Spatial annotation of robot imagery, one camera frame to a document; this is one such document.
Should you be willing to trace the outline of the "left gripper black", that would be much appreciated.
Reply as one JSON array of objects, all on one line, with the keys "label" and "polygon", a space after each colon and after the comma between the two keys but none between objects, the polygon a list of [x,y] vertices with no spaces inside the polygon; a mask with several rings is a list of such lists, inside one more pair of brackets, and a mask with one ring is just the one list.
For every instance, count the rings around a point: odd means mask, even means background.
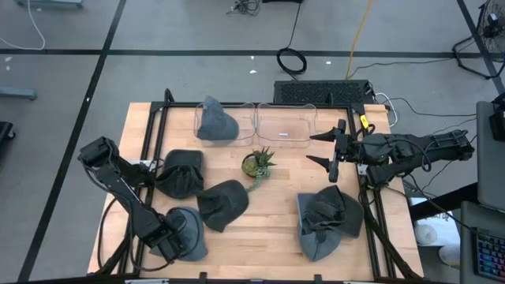
[{"label": "left gripper black", "polygon": [[137,236],[151,249],[158,249],[161,256],[173,263],[185,250],[178,230],[163,215],[149,215],[137,223]]}]

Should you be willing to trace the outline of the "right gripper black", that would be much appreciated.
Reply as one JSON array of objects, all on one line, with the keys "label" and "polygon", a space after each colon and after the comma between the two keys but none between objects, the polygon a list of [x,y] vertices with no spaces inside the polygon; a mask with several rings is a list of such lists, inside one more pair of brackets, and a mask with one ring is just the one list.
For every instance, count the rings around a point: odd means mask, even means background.
[{"label": "right gripper black", "polygon": [[346,121],[339,119],[336,128],[325,133],[311,135],[311,140],[334,142],[332,160],[313,155],[307,155],[311,161],[322,166],[329,173],[329,182],[336,182],[339,178],[339,163],[349,162],[356,164],[369,164],[365,155],[365,146],[350,134],[346,134]]}]

